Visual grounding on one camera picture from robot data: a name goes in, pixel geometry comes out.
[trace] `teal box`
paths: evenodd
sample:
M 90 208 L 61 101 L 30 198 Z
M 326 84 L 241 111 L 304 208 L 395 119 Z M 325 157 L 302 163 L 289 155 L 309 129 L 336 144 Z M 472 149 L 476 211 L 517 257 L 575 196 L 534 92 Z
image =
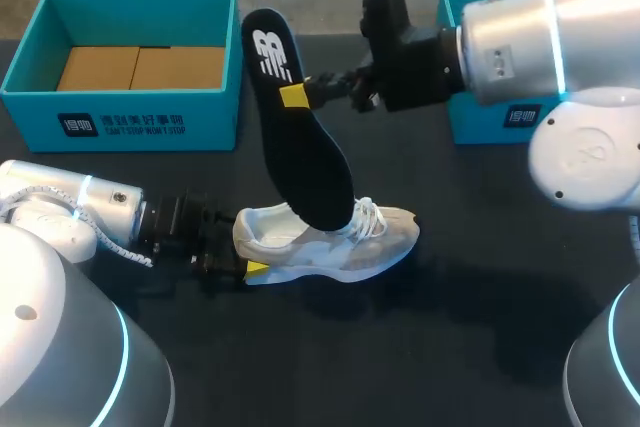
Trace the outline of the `teal box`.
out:
M 440 0 L 439 26 L 460 25 L 462 9 L 478 0 Z M 513 144 L 529 142 L 535 126 L 560 102 L 557 96 L 479 105 L 472 94 L 454 95 L 449 119 L 456 144 Z
M 40 0 L 0 94 L 32 152 L 231 150 L 236 0 Z M 56 92 L 75 46 L 225 47 L 220 89 Z

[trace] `shoe sole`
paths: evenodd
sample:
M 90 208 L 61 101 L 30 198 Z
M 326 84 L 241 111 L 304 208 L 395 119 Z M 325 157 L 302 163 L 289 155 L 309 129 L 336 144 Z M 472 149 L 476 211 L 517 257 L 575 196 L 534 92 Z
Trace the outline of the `shoe sole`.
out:
M 281 87 L 304 82 L 291 29 L 275 10 L 259 9 L 242 22 L 242 45 L 272 182 L 307 224 L 343 228 L 355 199 L 347 160 L 309 108 L 285 107 L 280 95 Z
M 283 282 L 291 282 L 292 280 L 299 279 L 308 275 L 320 275 L 323 277 L 330 277 L 333 280 L 342 282 L 345 284 L 351 284 L 354 282 L 362 282 L 363 280 L 370 279 L 376 275 L 381 274 L 385 270 L 393 267 L 402 259 L 404 259 L 413 250 L 411 247 L 401 255 L 385 262 L 378 267 L 371 269 L 359 269 L 359 270 L 340 270 L 331 267 L 312 267 L 308 265 L 300 266 L 270 266 L 269 271 L 266 274 L 256 277 L 250 277 L 245 280 L 247 285 L 268 285 L 268 284 L 281 284 Z

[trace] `sneaker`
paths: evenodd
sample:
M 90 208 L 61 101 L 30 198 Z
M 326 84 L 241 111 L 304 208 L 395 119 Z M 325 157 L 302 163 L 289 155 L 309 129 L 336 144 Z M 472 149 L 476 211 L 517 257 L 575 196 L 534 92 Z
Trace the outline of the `sneaker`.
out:
M 293 105 L 285 105 L 282 97 L 281 89 L 304 82 L 286 20 L 272 9 L 251 12 L 242 22 L 242 46 L 271 181 L 307 224 L 320 230 L 343 228 L 351 219 L 355 198 L 349 164 L 316 119 L 306 95 L 296 96 Z
M 411 212 L 378 207 L 370 198 L 355 203 L 351 222 L 333 232 L 316 230 L 280 204 L 243 209 L 233 226 L 238 255 L 269 265 L 248 284 L 287 282 L 303 275 L 324 275 L 358 282 L 402 260 L 413 248 L 420 228 Z

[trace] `white cable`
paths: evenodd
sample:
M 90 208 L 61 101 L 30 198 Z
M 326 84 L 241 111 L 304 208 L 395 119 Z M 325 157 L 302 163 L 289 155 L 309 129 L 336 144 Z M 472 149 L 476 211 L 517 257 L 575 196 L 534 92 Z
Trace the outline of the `white cable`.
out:
M 26 187 L 6 197 L 4 199 L 5 200 L 4 204 L 0 208 L 0 223 L 5 223 L 7 221 L 9 211 L 17 207 L 18 204 L 20 203 L 19 201 L 22 198 L 35 193 L 48 195 L 50 197 L 55 197 L 57 199 L 62 200 L 65 204 L 71 207 L 72 211 L 74 212 L 74 215 L 77 214 L 77 218 L 79 220 L 82 220 L 84 223 L 86 223 L 89 227 L 93 229 L 100 243 L 110 251 L 115 252 L 116 254 L 118 254 L 121 257 L 124 257 L 125 259 L 131 260 L 133 262 L 137 262 L 138 264 L 142 264 L 145 267 L 153 267 L 153 261 L 150 258 L 145 257 L 144 255 L 141 255 L 141 254 L 136 254 L 127 249 L 124 249 L 120 247 L 118 244 L 116 244 L 115 242 L 113 242 L 109 237 L 107 237 L 107 235 L 104 232 L 102 232 L 100 227 L 98 227 L 98 225 L 94 222 L 94 220 L 91 218 L 89 213 L 86 210 L 84 210 L 82 206 L 78 205 L 78 203 L 73 199 L 73 197 L 71 197 L 69 194 L 61 190 L 56 189 L 55 187 L 49 187 L 46 185 Z
M 640 230 L 638 229 L 638 217 L 632 215 L 629 217 L 629 234 L 631 235 L 631 247 L 636 255 L 638 265 L 640 265 Z

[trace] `black insole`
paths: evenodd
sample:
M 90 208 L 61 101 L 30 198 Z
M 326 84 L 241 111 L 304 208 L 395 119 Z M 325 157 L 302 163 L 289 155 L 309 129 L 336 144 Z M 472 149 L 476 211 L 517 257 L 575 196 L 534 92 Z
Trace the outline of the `black insole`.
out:
M 354 192 L 342 151 L 306 107 L 285 107 L 280 87 L 304 82 L 286 20 L 272 9 L 242 22 L 242 47 L 253 84 L 271 180 L 291 209 L 318 230 L 338 230 L 353 215 Z

